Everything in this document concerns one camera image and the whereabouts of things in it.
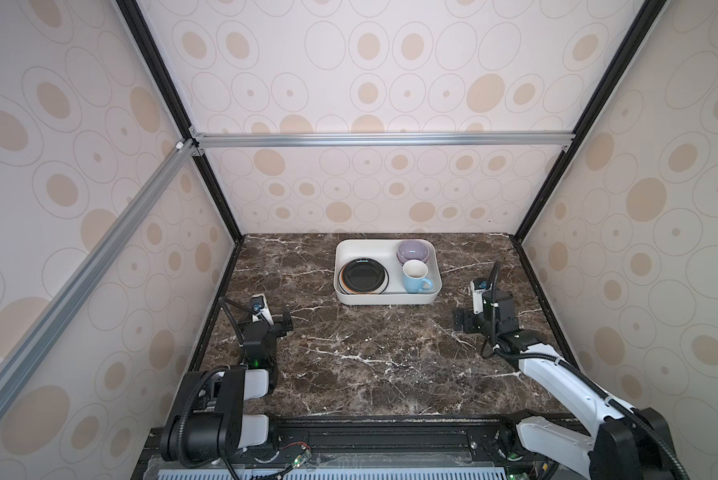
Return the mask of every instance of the marble tabletop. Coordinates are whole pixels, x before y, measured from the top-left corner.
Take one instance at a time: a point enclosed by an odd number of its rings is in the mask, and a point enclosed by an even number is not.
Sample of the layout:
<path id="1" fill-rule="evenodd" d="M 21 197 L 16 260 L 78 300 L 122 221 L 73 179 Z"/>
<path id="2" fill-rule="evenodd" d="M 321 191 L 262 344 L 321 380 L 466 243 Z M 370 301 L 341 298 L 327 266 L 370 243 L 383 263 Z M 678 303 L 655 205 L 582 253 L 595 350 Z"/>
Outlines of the marble tabletop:
<path id="1" fill-rule="evenodd" d="M 442 289 L 431 305 L 345 306 L 333 288 L 335 248 L 351 238 L 424 238 L 436 248 Z M 505 360 L 479 357 L 483 337 L 452 329 L 469 308 L 468 283 L 503 264 L 499 287 L 514 295 L 519 324 L 558 346 L 510 240 L 502 234 L 251 234 L 228 296 L 265 293 L 287 305 L 295 331 L 278 342 L 274 393 L 245 403 L 275 416 L 482 416 L 531 408 L 565 412 L 543 387 Z M 202 369 L 236 363 L 239 347 L 221 313 Z"/>

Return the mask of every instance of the purple bowl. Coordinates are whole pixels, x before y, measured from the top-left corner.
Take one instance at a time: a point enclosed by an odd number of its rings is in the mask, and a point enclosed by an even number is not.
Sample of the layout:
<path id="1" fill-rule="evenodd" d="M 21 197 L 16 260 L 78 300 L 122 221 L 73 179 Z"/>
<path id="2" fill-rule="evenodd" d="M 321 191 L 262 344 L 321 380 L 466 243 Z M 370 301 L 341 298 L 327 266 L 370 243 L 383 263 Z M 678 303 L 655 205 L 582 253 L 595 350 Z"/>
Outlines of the purple bowl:
<path id="1" fill-rule="evenodd" d="M 408 260 L 425 262 L 429 254 L 428 246 L 420 240 L 405 240 L 397 248 L 397 260 L 402 265 Z"/>

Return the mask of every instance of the black plate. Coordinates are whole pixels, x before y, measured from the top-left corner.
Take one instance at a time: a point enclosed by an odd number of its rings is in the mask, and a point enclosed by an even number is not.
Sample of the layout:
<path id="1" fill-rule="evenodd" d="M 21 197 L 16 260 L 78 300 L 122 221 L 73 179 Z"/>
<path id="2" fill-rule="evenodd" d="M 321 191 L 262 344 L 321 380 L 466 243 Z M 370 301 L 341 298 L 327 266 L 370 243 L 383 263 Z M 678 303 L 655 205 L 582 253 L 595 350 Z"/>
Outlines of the black plate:
<path id="1" fill-rule="evenodd" d="M 341 279 L 348 293 L 373 293 L 383 286 L 386 269 L 372 258 L 357 258 L 348 262 L 341 271 Z"/>

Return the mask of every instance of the light blue mug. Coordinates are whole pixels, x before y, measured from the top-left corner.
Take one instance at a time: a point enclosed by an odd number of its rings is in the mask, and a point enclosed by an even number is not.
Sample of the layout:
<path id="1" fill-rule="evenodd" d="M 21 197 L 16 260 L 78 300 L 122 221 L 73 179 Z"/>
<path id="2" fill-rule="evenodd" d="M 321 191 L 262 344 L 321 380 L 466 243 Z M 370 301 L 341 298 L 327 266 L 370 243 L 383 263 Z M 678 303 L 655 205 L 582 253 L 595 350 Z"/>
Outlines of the light blue mug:
<path id="1" fill-rule="evenodd" d="M 408 260 L 404 262 L 402 272 L 404 273 L 402 283 L 408 293 L 421 293 L 423 290 L 431 290 L 433 288 L 431 280 L 426 278 L 428 266 L 420 260 Z"/>

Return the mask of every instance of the patterned wallpaper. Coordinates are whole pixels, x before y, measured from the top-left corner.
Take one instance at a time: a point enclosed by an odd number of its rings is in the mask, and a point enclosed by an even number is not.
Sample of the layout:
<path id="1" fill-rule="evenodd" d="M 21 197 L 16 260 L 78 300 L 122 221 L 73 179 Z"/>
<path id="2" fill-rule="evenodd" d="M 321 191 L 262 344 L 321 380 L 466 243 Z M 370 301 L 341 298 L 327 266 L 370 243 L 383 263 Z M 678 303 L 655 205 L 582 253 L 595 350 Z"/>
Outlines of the patterned wallpaper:
<path id="1" fill-rule="evenodd" d="M 641 0 L 141 0 L 200 131 L 563 130 Z"/>
<path id="2" fill-rule="evenodd" d="M 718 478 L 718 0 L 674 2 L 525 242 L 580 365 Z"/>
<path id="3" fill-rule="evenodd" d="M 245 233 L 514 232 L 559 145 L 208 149 Z"/>
<path id="4" fill-rule="evenodd" d="M 0 362 L 175 144 L 116 15 L 0 2 Z"/>
<path id="5" fill-rule="evenodd" d="M 128 480 L 231 256 L 189 161 L 0 421 L 0 478 Z"/>

